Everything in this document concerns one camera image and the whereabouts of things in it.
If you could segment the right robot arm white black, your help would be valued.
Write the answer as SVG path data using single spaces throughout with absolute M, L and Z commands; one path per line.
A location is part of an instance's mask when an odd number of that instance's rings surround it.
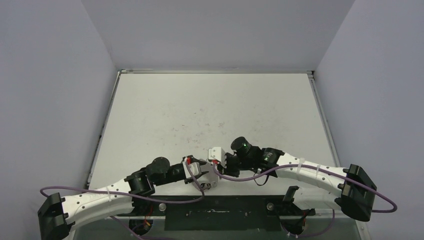
M 361 166 L 351 164 L 343 168 L 314 163 L 279 149 L 254 146 L 243 136 L 236 138 L 230 148 L 232 153 L 211 154 L 222 175 L 238 177 L 241 171 L 252 171 L 317 187 L 316 190 L 298 188 L 284 198 L 282 207 L 286 213 L 332 209 L 357 221 L 371 219 L 377 186 Z

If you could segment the grey key holder with rings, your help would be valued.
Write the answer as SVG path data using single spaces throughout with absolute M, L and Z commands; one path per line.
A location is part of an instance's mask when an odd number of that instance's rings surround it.
M 214 172 L 215 167 L 208 161 L 200 161 L 200 173 L 196 177 L 201 189 L 206 191 L 215 188 L 218 185 L 219 177 Z

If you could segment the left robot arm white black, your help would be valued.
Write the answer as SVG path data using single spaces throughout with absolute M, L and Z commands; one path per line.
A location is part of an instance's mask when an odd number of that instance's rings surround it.
M 204 192 L 217 186 L 218 176 L 213 165 L 192 155 L 175 165 L 165 157 L 157 157 L 140 170 L 98 190 L 48 195 L 37 212 L 41 239 L 63 240 L 76 228 L 110 216 L 131 212 L 144 215 L 149 202 L 181 204 L 182 201 L 152 198 L 156 186 L 178 181 L 193 184 Z

